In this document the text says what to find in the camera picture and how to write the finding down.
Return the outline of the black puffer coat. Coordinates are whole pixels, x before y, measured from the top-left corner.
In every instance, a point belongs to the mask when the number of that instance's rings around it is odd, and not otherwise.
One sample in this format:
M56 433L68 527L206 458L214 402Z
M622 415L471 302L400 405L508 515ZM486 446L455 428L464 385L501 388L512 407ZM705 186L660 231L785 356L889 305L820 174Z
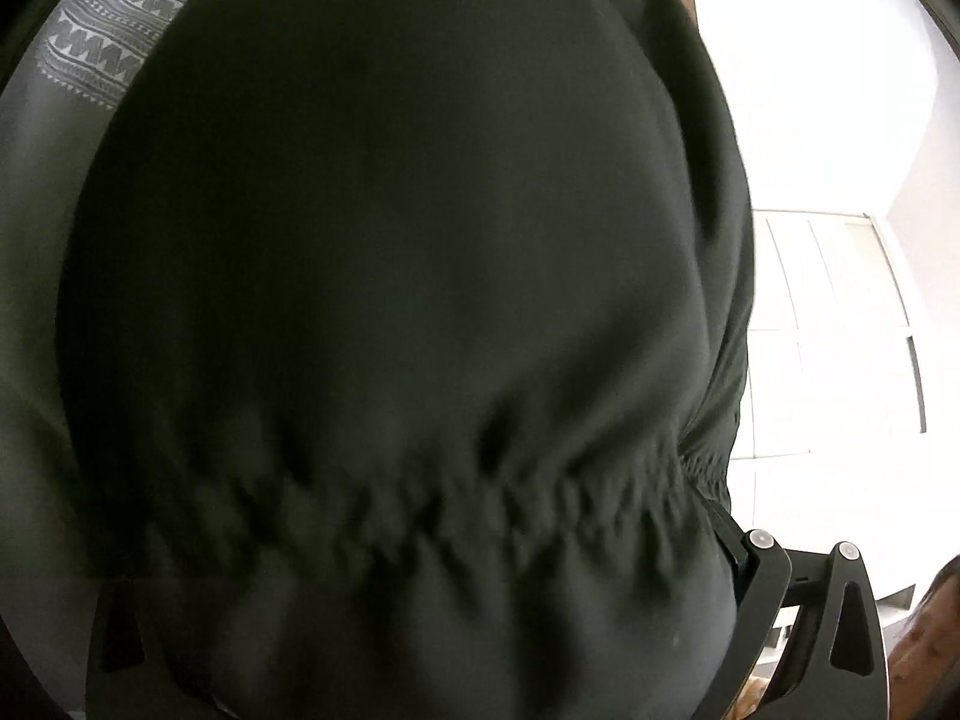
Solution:
M57 299L89 717L692 717L753 292L679 0L189 0Z

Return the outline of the white wardrobe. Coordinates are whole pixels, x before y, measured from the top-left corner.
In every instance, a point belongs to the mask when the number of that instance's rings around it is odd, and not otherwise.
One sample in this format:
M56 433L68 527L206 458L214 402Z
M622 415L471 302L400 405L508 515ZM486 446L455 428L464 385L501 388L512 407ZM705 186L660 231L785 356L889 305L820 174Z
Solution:
M907 303L866 215L754 213L755 302L737 460L916 439L928 429Z

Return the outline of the striped bed duvet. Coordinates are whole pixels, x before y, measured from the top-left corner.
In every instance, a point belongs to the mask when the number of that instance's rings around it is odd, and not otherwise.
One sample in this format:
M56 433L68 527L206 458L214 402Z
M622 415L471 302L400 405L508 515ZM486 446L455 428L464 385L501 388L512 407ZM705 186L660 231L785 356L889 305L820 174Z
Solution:
M53 354L76 200L187 0L2 0L2 713L82 718L98 585Z

